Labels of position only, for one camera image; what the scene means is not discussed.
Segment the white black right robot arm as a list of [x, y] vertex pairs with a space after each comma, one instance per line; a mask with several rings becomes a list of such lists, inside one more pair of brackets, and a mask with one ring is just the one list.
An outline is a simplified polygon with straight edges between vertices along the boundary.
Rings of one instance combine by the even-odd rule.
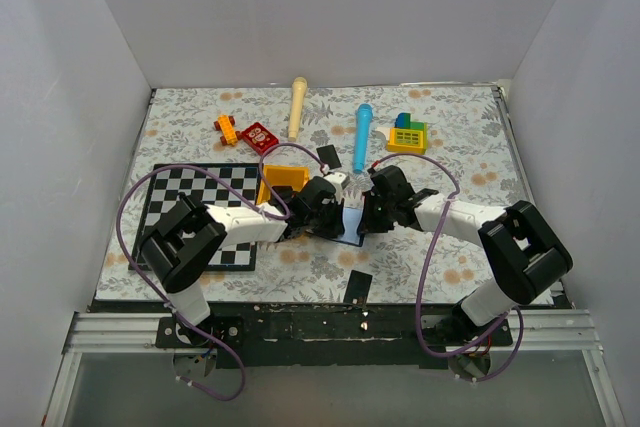
[[414, 190], [397, 166], [369, 169], [358, 232], [386, 233], [402, 226], [441, 233], [484, 249], [492, 278], [455, 304], [434, 327], [446, 340], [475, 344], [489, 325], [518, 305], [528, 305], [573, 267], [573, 259], [538, 209], [520, 200], [507, 207]]

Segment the black VIP card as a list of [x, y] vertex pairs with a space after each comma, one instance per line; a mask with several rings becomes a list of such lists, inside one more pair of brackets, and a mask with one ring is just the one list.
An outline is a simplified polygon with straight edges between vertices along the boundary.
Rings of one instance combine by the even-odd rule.
[[371, 274], [352, 270], [346, 284], [343, 303], [364, 307], [367, 303], [372, 280], [373, 276]]

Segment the blue leather card holder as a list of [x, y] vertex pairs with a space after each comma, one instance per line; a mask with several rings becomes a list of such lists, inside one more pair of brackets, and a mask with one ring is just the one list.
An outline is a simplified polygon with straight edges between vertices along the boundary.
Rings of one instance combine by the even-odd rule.
[[327, 235], [321, 234], [318, 234], [318, 237], [329, 240], [331, 242], [362, 247], [364, 244], [365, 235], [359, 234], [357, 231], [361, 218], [361, 209], [345, 207], [342, 216], [345, 232], [337, 237], [329, 237]]

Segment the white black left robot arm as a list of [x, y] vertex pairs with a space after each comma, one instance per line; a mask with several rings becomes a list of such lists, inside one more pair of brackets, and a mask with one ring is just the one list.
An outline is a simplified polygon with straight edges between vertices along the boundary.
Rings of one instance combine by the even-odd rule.
[[335, 238], [344, 233], [343, 193], [349, 176], [334, 171], [315, 176], [283, 204], [272, 199], [257, 206], [219, 207], [184, 196], [139, 243], [139, 253], [182, 316], [178, 334], [193, 347], [213, 333], [211, 310], [199, 284], [216, 252], [254, 242], [278, 243], [305, 232]]

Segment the black credit card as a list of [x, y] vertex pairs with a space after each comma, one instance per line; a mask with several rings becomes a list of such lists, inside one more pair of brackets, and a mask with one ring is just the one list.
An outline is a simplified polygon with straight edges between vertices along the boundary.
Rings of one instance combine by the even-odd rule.
[[341, 161], [332, 144], [318, 147], [316, 152], [320, 161], [330, 169], [339, 169], [341, 167]]

